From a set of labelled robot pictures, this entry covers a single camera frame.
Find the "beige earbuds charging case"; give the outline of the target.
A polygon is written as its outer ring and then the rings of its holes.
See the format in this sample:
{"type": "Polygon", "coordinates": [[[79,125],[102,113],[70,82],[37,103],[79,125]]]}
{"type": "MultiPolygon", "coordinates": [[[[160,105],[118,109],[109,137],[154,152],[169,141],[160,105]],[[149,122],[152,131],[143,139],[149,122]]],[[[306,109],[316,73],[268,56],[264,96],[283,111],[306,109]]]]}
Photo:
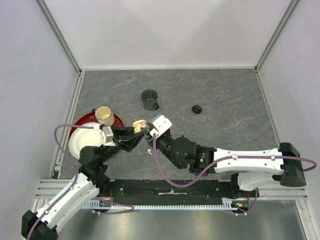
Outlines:
{"type": "Polygon", "coordinates": [[[134,128],[134,133],[137,134],[137,133],[141,133],[142,130],[141,128],[145,128],[147,125],[147,121],[146,120],[137,120],[133,123],[132,127],[134,128]]]}

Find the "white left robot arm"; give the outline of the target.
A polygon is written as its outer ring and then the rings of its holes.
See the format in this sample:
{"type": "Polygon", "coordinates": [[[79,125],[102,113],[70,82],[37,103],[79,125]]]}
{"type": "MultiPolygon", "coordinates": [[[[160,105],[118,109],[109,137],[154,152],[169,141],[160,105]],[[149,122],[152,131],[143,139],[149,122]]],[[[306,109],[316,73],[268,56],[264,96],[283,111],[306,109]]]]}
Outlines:
{"type": "Polygon", "coordinates": [[[22,216],[21,235],[27,240],[56,240],[65,224],[91,199],[104,197],[110,191],[110,178],[105,164],[121,150],[131,152],[144,134],[134,127],[105,126],[94,123],[75,128],[97,134],[102,142],[86,145],[79,151],[80,168],[49,203],[36,212],[28,210],[22,216]]]}

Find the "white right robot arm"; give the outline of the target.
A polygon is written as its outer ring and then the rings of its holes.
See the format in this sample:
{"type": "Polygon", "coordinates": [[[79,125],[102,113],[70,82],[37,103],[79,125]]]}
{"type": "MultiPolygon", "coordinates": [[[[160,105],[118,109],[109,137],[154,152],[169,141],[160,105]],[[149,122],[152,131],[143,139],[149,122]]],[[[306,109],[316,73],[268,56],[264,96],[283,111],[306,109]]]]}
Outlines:
{"type": "Polygon", "coordinates": [[[266,150],[232,151],[201,146],[184,136],[174,139],[169,129],[160,132],[150,123],[141,131],[154,152],[160,151],[177,169],[188,168],[197,179],[234,172],[229,191],[235,197],[273,183],[293,188],[307,184],[300,153],[288,142],[266,150]]]}

